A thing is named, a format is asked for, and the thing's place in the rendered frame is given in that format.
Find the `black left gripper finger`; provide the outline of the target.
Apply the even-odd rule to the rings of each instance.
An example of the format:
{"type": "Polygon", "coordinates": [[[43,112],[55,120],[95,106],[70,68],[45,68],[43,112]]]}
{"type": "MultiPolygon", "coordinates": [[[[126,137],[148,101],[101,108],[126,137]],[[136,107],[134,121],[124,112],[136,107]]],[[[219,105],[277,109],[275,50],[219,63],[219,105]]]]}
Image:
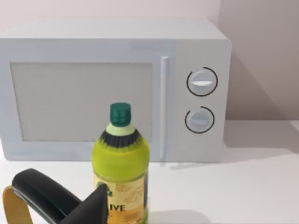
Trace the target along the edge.
{"type": "Polygon", "coordinates": [[[61,224],[107,224],[107,185],[100,184],[61,224]]]}

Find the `yellow-green bottle with green cap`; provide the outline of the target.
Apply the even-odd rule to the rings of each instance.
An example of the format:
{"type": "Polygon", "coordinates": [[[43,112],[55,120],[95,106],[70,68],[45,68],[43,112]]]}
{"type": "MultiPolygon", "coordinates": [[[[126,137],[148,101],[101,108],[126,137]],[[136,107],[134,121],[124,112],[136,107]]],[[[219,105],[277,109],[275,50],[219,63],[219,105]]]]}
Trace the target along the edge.
{"type": "Polygon", "coordinates": [[[107,185],[107,224],[148,224],[150,148],[131,124],[131,105],[110,105],[110,122],[92,149],[94,187],[107,185]]]}

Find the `pale microwave door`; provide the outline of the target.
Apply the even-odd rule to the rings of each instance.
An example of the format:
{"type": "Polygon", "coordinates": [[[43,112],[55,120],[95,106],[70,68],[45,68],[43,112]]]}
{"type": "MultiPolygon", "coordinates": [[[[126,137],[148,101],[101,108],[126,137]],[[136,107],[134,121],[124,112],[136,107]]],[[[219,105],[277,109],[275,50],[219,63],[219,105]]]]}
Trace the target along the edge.
{"type": "Polygon", "coordinates": [[[10,161],[89,161],[110,105],[131,105],[132,124],[160,160],[160,63],[175,42],[148,39],[0,38],[0,139],[10,161]]]}

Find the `pale microwave oven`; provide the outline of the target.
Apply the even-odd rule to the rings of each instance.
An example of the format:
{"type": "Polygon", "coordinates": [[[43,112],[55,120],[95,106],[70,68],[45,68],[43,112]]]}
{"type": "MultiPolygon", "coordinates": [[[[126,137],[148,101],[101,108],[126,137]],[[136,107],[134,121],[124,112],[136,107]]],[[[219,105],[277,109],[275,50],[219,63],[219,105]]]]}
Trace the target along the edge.
{"type": "Polygon", "coordinates": [[[231,41],[201,18],[62,18],[0,33],[0,140],[11,161],[88,161],[131,105],[151,161],[217,162],[231,41]]]}

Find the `small pale microwave knob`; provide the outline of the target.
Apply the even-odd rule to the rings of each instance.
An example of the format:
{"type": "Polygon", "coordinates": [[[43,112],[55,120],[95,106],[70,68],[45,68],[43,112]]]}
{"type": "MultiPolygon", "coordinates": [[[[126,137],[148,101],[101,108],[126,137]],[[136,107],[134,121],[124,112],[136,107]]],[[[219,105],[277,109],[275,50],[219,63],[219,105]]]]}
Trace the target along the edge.
{"type": "Polygon", "coordinates": [[[214,126],[214,123],[214,113],[204,106],[197,110],[189,110],[185,115],[186,128],[195,134],[208,132],[214,126]]]}

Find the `large pale microwave knob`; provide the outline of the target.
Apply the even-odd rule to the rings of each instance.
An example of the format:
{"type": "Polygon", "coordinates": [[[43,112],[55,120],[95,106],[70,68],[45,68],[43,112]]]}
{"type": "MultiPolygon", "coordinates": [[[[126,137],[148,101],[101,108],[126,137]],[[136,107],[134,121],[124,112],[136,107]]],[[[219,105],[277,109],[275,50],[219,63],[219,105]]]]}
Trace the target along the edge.
{"type": "Polygon", "coordinates": [[[205,97],[212,94],[218,85],[216,73],[208,67],[199,71],[190,72],[186,85],[190,93],[198,97],[205,97]]]}

